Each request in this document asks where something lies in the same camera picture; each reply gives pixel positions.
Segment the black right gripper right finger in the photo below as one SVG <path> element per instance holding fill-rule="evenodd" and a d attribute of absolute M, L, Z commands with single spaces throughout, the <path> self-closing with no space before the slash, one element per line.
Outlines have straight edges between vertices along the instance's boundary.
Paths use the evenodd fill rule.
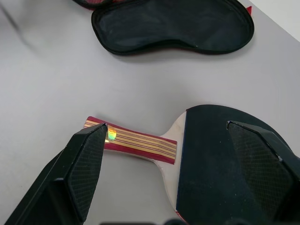
<path fill-rule="evenodd" d="M 271 222 L 300 222 L 300 159 L 273 132 L 228 121 L 246 183 Z"/>

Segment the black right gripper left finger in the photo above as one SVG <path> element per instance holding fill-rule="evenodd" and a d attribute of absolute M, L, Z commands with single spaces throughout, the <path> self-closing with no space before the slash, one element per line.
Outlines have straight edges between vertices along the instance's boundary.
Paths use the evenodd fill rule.
<path fill-rule="evenodd" d="M 75 133 L 41 171 L 7 225 L 82 225 L 99 179 L 108 127 Z"/>

